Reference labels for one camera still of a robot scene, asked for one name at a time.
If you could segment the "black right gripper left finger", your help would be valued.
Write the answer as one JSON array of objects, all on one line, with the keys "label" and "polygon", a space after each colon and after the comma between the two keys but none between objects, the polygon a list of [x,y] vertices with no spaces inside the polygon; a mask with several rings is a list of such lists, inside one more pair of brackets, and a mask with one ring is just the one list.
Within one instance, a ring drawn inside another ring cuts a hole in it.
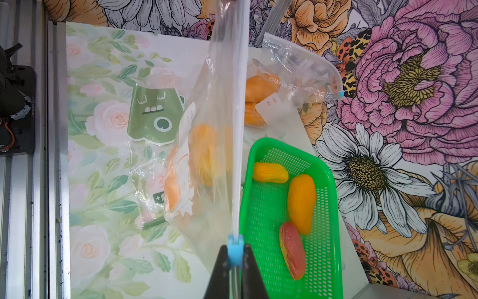
[{"label": "black right gripper left finger", "polygon": [[204,299],[230,298],[230,265],[228,248],[222,245],[206,288]]}]

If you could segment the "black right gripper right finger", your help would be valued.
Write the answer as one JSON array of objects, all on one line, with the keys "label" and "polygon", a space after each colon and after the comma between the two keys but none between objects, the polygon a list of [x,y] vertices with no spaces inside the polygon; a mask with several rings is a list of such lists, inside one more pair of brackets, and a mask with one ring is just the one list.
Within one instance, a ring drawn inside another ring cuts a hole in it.
[{"label": "black right gripper right finger", "polygon": [[241,265],[242,299],[269,299],[250,244],[245,244]]}]

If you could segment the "red mango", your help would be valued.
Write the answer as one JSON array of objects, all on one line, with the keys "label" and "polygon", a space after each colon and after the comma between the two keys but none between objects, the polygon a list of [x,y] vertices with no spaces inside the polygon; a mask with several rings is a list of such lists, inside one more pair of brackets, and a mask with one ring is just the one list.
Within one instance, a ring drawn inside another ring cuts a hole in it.
[{"label": "red mango", "polygon": [[302,279],[306,272],[306,255],[301,236],[292,222],[280,228],[280,248],[292,279]]}]

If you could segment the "clear zip-top bag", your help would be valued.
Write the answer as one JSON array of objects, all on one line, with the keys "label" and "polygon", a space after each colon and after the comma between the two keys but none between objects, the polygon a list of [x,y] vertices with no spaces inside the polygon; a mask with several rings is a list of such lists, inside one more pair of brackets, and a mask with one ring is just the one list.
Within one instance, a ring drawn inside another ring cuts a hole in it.
[{"label": "clear zip-top bag", "polygon": [[168,161],[164,216],[207,270],[239,233],[249,1],[218,1],[208,54]]},{"label": "clear zip-top bag", "polygon": [[306,105],[344,96],[339,71],[325,58],[272,34],[263,37],[260,57],[248,65],[247,79],[259,74],[280,78],[280,90],[256,103],[267,125]]}]

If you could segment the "yellow wrinkled mango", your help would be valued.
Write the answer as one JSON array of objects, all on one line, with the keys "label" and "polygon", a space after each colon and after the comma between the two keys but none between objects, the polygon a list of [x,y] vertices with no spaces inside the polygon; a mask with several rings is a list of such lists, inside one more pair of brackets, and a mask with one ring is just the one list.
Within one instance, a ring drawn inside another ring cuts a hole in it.
[{"label": "yellow wrinkled mango", "polygon": [[259,183],[284,184],[289,179],[285,167],[276,163],[255,163],[253,179]]}]

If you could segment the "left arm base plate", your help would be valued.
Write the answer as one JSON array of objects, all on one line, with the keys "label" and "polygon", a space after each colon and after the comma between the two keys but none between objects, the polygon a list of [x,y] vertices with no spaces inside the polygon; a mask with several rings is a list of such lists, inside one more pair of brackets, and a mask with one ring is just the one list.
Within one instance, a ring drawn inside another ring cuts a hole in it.
[{"label": "left arm base plate", "polygon": [[1,49],[1,155],[32,154],[35,148],[36,73],[14,65],[17,43]]}]

